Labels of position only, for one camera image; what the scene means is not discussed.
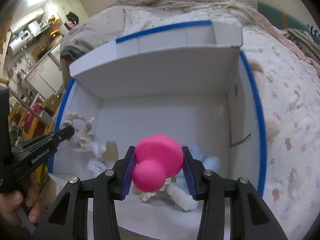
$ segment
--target kitchen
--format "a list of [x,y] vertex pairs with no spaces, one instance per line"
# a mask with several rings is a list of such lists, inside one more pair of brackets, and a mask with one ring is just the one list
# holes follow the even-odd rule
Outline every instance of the kitchen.
[[3,76],[29,105],[52,95],[59,97],[61,40],[70,23],[87,18],[79,0],[23,0],[19,4],[8,32]]

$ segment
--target blue plush toy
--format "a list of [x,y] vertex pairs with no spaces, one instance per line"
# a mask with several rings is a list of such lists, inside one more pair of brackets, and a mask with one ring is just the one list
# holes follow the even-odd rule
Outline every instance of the blue plush toy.
[[[186,144],[183,146],[187,146],[192,157],[196,160],[201,161],[206,169],[212,170],[214,172],[220,169],[220,159],[218,157],[205,157],[200,152],[199,147],[194,143]],[[186,180],[184,179],[184,174],[182,170],[176,175],[176,183],[184,192],[189,194]]]

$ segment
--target green fabric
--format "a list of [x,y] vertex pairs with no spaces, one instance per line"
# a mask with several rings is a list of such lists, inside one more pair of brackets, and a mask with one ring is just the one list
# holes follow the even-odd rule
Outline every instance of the green fabric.
[[[261,13],[264,17],[266,17],[273,26],[277,27],[280,30],[284,29],[284,26],[283,26],[283,14],[285,13],[284,11],[276,7],[273,7],[267,3],[258,1],[258,12]],[[294,28],[294,29],[309,32],[308,25],[304,24],[303,22],[293,17],[292,15],[286,14],[285,19],[286,19],[288,28]],[[314,35],[311,35],[311,36],[316,43],[320,44],[319,37]]]
[[68,46],[68,47],[65,47],[63,49],[63,51],[60,53],[60,56],[71,56],[74,60],[82,57],[85,53],[83,53],[81,50],[75,48],[75,47],[72,47],[72,46]]

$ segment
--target human hand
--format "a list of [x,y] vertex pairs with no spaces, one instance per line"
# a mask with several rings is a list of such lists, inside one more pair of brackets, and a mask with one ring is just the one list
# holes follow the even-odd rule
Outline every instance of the human hand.
[[[24,200],[26,205],[32,208],[29,214],[29,219],[32,223],[39,222],[43,208],[38,192],[38,185],[34,179],[34,175],[32,174],[31,185],[28,190],[27,197]],[[0,214],[14,226],[21,225],[21,221],[18,218],[15,209],[20,206],[22,202],[23,196],[20,191],[0,194]]]

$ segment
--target pink plush toy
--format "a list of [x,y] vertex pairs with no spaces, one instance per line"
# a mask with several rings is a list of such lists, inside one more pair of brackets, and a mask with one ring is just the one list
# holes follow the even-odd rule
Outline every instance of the pink plush toy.
[[137,166],[132,173],[135,186],[144,192],[155,192],[165,179],[179,173],[183,166],[180,145],[165,135],[143,139],[135,148]]

